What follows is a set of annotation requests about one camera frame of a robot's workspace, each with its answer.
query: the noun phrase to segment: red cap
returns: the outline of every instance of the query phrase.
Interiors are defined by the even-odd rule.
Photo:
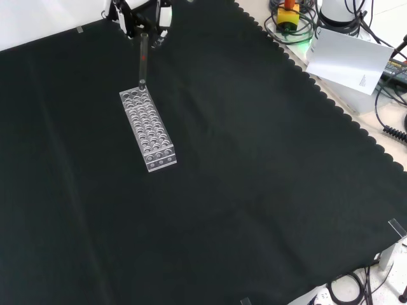
[[[284,7],[285,8],[294,8],[295,5],[295,0],[285,0],[284,1]]]

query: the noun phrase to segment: black cable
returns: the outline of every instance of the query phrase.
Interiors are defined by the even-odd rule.
[[[401,100],[398,100],[397,98],[395,98],[395,96],[393,96],[393,94],[391,94],[390,92],[388,92],[387,89],[386,89],[383,85],[381,85],[380,83],[377,83],[377,86],[379,86],[379,87],[387,94],[387,97],[388,97],[388,98],[391,98],[392,100],[394,100],[395,102],[397,102],[397,103],[400,104],[400,105],[407,106],[407,103],[405,102],[405,100],[404,100],[401,96],[399,96],[399,95],[397,94],[397,92],[396,92],[395,89],[394,89],[394,93],[395,93],[399,98],[401,98]]]
[[[406,100],[401,96],[401,94],[399,93],[399,90],[397,89],[397,85],[394,85],[394,88],[393,88],[393,90],[394,90],[394,93],[401,99],[401,103],[399,103],[399,104],[403,104],[403,105],[405,105],[405,106],[407,106],[407,102],[406,102]]]
[[[363,299],[363,296],[364,296],[364,285],[362,284],[361,279],[360,279],[355,273],[350,272],[350,273],[348,273],[348,274],[346,274],[346,275],[352,277],[352,278],[356,281],[357,285],[359,286],[359,295],[358,295],[357,298],[354,299],[353,301],[344,302],[344,301],[339,300],[339,299],[334,295],[334,293],[333,293],[333,291],[332,291],[332,282],[329,282],[329,283],[326,285],[326,288],[328,289],[329,293],[331,294],[332,301],[334,301],[334,302],[337,303],[338,305],[358,305],[358,304],[360,303],[360,301]],[[339,277],[337,277],[337,278],[336,278],[335,280],[333,280],[333,281],[339,280],[339,279],[342,278],[342,277],[343,277],[343,276],[339,276]]]
[[[372,37],[373,37],[376,41],[381,42],[381,43],[384,43],[384,44],[386,44],[387,46],[389,46],[389,47],[391,47],[391,48],[394,49],[394,47],[391,46],[389,43],[386,43],[383,39],[380,39],[379,37],[377,37],[377,36],[375,35],[375,33],[373,33],[373,31],[368,27],[368,25],[366,24],[366,22],[363,21],[363,20],[362,20],[362,28],[363,28],[366,32],[368,32],[369,34],[371,34]],[[402,54],[400,51],[398,51],[398,50],[396,50],[396,49],[394,49],[394,51],[396,51],[398,54],[400,54],[402,57],[404,57],[404,58],[407,60],[407,57],[406,57],[404,54]],[[402,132],[402,131],[397,130],[397,129],[394,129],[394,128],[390,127],[390,126],[384,125],[384,123],[383,123],[382,120],[380,119],[379,114],[378,114],[378,111],[377,111],[377,102],[378,102],[378,99],[379,99],[379,95],[380,95],[380,93],[381,93],[382,90],[383,90],[383,87],[386,87],[386,86],[388,85],[388,83],[390,83],[390,81],[391,81],[392,79],[394,79],[396,76],[398,76],[399,74],[404,73],[404,72],[406,72],[406,71],[407,71],[407,68],[400,70],[399,72],[397,72],[397,73],[391,75],[391,77],[389,77],[389,78],[386,80],[386,82],[384,82],[383,86],[380,85],[380,89],[378,90],[377,95],[376,95],[376,99],[375,99],[375,114],[376,114],[377,120],[378,120],[379,123],[383,126],[383,131],[384,131],[384,132],[388,133],[389,135],[391,135],[391,136],[393,136],[393,137],[395,137],[395,138],[397,138],[397,139],[399,139],[399,140],[403,140],[403,141],[405,141],[405,142],[407,143],[407,133]]]
[[[387,281],[387,278],[389,277],[390,272],[392,272],[393,266],[394,266],[394,263],[393,263],[392,266],[390,267],[390,270],[389,270],[389,272],[387,273],[386,277],[384,278],[384,281],[379,285],[379,287],[377,287],[376,289],[374,289],[374,291],[372,291],[371,294],[374,294],[374,293],[375,293],[381,286],[383,286],[383,284]]]
[[[371,23],[373,22],[373,5],[374,5],[374,3],[375,3],[375,0],[371,0],[369,28],[371,27]]]

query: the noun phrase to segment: white paper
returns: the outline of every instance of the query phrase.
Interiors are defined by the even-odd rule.
[[[371,95],[393,49],[321,29],[307,72]]]

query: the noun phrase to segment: black cloth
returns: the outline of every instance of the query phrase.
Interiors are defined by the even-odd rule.
[[[287,304],[397,241],[407,177],[238,6],[178,0],[147,84],[148,173],[102,20],[0,53],[2,304]]]

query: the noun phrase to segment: glass test tube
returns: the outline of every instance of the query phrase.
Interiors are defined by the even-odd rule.
[[[140,71],[139,71],[140,91],[144,91],[146,89],[147,55],[148,55],[148,34],[142,33],[140,42]]]

